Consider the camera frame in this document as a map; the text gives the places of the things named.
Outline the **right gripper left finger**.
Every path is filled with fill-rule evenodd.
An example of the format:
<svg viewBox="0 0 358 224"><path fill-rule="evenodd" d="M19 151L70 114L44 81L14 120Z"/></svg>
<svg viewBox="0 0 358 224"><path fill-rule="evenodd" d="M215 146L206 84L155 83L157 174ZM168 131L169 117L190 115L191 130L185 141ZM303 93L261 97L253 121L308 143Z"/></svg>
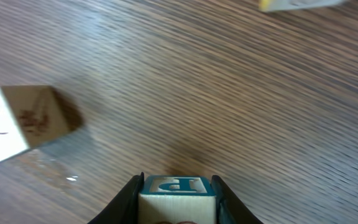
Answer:
<svg viewBox="0 0 358 224"><path fill-rule="evenodd" d="M143 186L144 173L134 175L88 224L138 224L139 192Z"/></svg>

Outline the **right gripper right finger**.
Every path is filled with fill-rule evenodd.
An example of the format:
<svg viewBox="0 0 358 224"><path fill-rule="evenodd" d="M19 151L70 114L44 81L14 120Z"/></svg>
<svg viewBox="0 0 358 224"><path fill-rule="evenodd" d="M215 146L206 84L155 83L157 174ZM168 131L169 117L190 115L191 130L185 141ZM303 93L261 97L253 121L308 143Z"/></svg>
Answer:
<svg viewBox="0 0 358 224"><path fill-rule="evenodd" d="M218 224L263 224L220 176L212 176L211 187L216 194Z"/></svg>

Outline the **green F block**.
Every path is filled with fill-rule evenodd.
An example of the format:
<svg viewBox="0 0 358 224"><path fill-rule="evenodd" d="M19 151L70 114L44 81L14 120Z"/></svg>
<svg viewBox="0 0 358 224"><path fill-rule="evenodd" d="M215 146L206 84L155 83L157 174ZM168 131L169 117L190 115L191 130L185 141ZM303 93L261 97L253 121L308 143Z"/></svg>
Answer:
<svg viewBox="0 0 358 224"><path fill-rule="evenodd" d="M216 224L216 194L202 176L151 175L138 197L139 224Z"/></svg>

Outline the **plain white block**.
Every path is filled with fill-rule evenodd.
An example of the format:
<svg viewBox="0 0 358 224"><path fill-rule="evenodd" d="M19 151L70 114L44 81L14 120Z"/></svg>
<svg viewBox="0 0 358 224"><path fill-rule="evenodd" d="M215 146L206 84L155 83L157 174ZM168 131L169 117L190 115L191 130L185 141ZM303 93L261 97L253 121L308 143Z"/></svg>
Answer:
<svg viewBox="0 0 358 224"><path fill-rule="evenodd" d="M50 85L0 86L0 162L83 124L72 100Z"/></svg>

